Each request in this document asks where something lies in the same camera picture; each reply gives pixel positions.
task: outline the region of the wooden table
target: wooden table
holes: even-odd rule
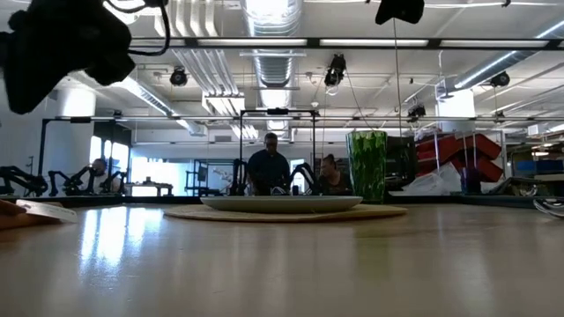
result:
[[[561,316],[564,222],[409,206],[262,225],[122,206],[0,232],[0,316]]]

